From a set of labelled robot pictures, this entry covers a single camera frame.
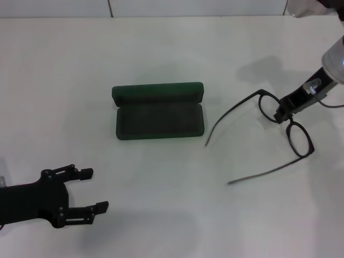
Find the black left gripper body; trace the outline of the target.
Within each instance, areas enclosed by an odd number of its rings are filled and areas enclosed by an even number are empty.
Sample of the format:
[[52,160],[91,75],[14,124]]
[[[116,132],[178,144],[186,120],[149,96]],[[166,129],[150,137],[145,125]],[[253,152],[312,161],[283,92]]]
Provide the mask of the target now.
[[1,187],[0,228],[32,219],[44,219],[54,228],[64,227],[69,206],[65,186],[68,181],[69,169],[43,170],[34,183]]

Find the green glasses case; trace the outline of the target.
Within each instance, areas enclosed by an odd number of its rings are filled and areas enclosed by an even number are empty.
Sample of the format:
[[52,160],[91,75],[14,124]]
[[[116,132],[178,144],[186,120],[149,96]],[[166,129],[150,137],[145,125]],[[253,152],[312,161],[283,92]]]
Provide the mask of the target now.
[[112,88],[119,140],[200,137],[204,134],[201,82]]

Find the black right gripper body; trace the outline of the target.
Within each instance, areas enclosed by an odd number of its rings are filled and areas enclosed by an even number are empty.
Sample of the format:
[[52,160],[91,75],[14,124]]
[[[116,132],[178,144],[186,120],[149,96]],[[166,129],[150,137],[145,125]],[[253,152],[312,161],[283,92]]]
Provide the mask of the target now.
[[284,96],[280,103],[285,103],[288,107],[288,113],[296,114],[301,112],[305,108],[315,104],[317,102],[316,97],[322,100],[326,97],[327,93],[332,90],[336,86],[336,82],[334,82],[325,72],[323,68],[320,68],[316,71],[307,81],[306,83],[316,81],[320,82],[320,85],[315,87],[314,95],[309,87],[304,88],[304,86],[300,86],[292,93]]

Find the black glasses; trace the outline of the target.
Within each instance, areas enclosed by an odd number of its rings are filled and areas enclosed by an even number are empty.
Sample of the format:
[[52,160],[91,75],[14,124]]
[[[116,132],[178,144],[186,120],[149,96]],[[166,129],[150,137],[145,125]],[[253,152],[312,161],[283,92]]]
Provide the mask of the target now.
[[[280,103],[280,100],[275,96],[273,95],[272,93],[266,91],[266,90],[263,90],[263,89],[260,89],[252,94],[250,94],[249,96],[247,96],[246,98],[244,98],[243,100],[241,100],[240,102],[238,102],[237,104],[235,104],[233,107],[231,107],[229,110],[227,110],[216,122],[215,124],[213,125],[213,127],[211,128],[210,130],[210,133],[209,133],[209,136],[206,140],[206,143],[205,143],[205,147],[208,146],[210,140],[211,140],[211,137],[213,135],[213,132],[215,130],[215,128],[217,127],[217,125],[228,115],[230,114],[232,111],[234,111],[235,109],[237,109],[238,107],[244,105],[246,102],[248,102],[249,100],[251,100],[252,98],[256,97],[256,96],[259,96],[259,100],[258,100],[258,108],[260,110],[260,112],[262,113],[262,115],[268,119],[270,122],[274,123],[274,124],[277,124],[276,120],[272,117],[272,116],[269,116],[267,114],[267,112],[265,112],[265,110],[263,109],[262,107],[262,99],[264,97],[268,97],[270,99],[272,99],[275,103],[279,104]],[[311,140],[311,137],[310,135],[308,134],[307,130],[305,129],[305,127],[303,127],[300,123],[296,122],[296,121],[291,121],[291,120],[288,120],[289,121],[289,125],[286,127],[285,129],[285,132],[286,132],[286,136],[287,136],[287,139],[288,139],[288,143],[291,147],[291,149],[293,150],[293,152],[295,153],[295,155],[297,156],[296,159],[282,165],[282,166],[279,166],[275,169],[272,169],[270,171],[266,171],[266,172],[263,172],[263,173],[260,173],[260,174],[256,174],[256,175],[250,175],[250,176],[246,176],[246,177],[242,177],[242,178],[239,178],[239,179],[236,179],[236,180],[232,180],[232,181],[229,181],[227,182],[227,185],[233,185],[233,184],[236,184],[236,183],[239,183],[239,182],[243,182],[243,181],[247,181],[247,180],[251,180],[251,179],[254,179],[254,178],[257,178],[257,177],[262,177],[262,176],[266,176],[266,175],[269,175],[269,174],[272,174],[274,172],[277,172],[279,170],[282,170],[290,165],[293,165],[307,157],[309,157],[310,155],[312,155],[315,151],[315,147],[314,147],[314,144]],[[293,143],[292,139],[291,139],[291,133],[292,133],[292,129],[293,128],[299,128],[303,135],[306,137],[307,139],[307,152],[306,153],[301,153],[301,151],[299,151],[297,148],[296,148],[296,144]]]

